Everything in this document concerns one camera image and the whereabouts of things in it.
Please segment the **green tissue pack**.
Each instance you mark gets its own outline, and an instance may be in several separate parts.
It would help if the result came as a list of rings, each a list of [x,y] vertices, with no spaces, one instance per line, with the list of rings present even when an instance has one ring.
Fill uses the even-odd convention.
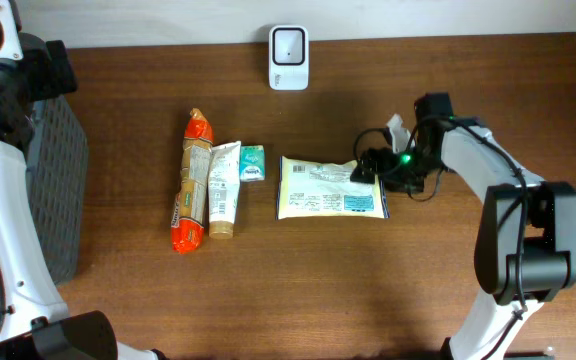
[[[241,147],[239,178],[241,182],[257,182],[265,179],[265,151],[262,145]]]

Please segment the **white cream tube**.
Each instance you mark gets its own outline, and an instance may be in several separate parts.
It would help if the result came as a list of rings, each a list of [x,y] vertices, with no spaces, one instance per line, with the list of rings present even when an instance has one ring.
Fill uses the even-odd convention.
[[[212,150],[208,175],[211,239],[233,237],[240,190],[240,154],[240,141],[222,144]]]

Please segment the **orange biscuit packet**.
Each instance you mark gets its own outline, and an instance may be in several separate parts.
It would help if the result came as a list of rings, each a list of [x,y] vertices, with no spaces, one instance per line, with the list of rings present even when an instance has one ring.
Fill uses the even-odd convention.
[[[198,249],[203,240],[213,141],[209,121],[198,108],[193,108],[184,132],[180,189],[175,196],[171,220],[172,246],[180,254]]]

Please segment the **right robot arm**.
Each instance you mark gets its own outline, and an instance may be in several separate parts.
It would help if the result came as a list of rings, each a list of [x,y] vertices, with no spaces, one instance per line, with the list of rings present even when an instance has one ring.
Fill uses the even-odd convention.
[[[351,180],[417,200],[430,174],[455,173],[482,203],[474,250],[479,284],[439,359],[509,359],[524,324],[576,283],[576,190],[529,171],[477,116],[458,116],[446,92],[414,103],[416,124],[379,129],[386,147],[355,149]]]

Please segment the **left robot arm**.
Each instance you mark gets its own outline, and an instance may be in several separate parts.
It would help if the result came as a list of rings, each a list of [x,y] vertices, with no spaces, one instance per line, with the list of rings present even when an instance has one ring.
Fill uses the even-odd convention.
[[[49,274],[27,194],[31,110],[77,80],[62,41],[21,29],[15,2],[0,1],[0,359],[161,359],[119,342],[100,311],[71,315]]]

